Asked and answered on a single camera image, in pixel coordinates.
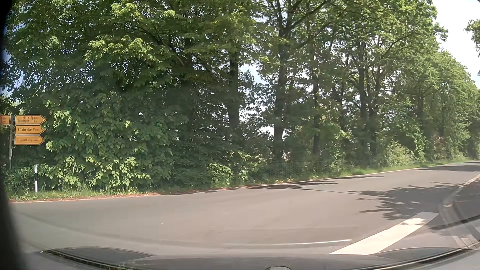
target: green foliage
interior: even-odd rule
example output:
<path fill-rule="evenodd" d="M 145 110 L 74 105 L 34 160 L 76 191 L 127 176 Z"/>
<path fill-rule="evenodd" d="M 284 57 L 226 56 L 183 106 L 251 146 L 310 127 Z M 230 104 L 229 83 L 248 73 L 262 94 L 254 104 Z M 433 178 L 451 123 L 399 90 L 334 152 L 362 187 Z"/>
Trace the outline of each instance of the green foliage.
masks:
<path fill-rule="evenodd" d="M 435 16 L 429 0 L 17 1 L 0 102 L 45 116 L 47 142 L 14 147 L 7 189 L 28 194 L 33 164 L 44 190 L 112 192 L 476 158 L 479 90 Z"/>

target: bush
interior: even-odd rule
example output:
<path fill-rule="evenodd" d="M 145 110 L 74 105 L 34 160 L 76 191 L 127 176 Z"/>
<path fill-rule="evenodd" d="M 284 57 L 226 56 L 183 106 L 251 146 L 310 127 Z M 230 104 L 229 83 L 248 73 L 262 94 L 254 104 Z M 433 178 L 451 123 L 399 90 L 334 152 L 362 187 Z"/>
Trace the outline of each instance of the bush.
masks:
<path fill-rule="evenodd" d="M 415 155 L 406 146 L 400 145 L 398 142 L 391 142 L 384 152 L 385 167 L 402 166 L 411 164 L 415 161 Z"/>

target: asphalt road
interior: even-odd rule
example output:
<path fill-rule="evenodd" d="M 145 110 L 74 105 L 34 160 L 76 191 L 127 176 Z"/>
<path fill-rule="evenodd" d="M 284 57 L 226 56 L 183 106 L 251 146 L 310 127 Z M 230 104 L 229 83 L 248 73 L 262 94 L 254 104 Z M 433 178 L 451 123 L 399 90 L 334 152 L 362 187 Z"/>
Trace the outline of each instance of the asphalt road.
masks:
<path fill-rule="evenodd" d="M 194 194 L 11 203 L 25 251 L 104 246 L 155 255 L 372 254 L 456 247 L 442 201 L 480 173 L 465 162 Z"/>

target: white road marking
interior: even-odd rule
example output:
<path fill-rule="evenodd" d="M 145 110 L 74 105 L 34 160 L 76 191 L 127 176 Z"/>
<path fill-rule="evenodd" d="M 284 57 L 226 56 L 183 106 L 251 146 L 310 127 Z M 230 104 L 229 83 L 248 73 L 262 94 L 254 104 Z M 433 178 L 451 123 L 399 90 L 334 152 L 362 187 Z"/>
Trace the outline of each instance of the white road marking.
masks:
<path fill-rule="evenodd" d="M 331 254 L 355 254 L 355 255 L 370 255 L 380 252 L 385 248 L 393 245 L 407 235 L 420 229 L 423 225 L 427 224 L 438 213 L 421 212 L 400 224 L 393 226 L 390 229 L 374 234 L 356 243 L 348 245 Z"/>

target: road sign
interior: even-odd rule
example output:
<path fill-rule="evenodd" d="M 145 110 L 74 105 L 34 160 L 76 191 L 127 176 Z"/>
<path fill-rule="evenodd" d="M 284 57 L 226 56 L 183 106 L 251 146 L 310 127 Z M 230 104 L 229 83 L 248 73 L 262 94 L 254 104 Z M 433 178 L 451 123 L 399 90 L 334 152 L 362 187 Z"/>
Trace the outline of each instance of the road sign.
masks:
<path fill-rule="evenodd" d="M 38 114 L 15 115 L 15 125 L 42 124 L 45 121 L 45 117 Z"/>
<path fill-rule="evenodd" d="M 40 135 L 45 131 L 41 125 L 16 125 L 15 135 Z"/>
<path fill-rule="evenodd" d="M 10 115 L 9 114 L 0 115 L 0 124 L 9 125 L 10 124 Z"/>
<path fill-rule="evenodd" d="M 43 137 L 39 135 L 15 136 L 15 145 L 41 145 L 43 142 Z"/>

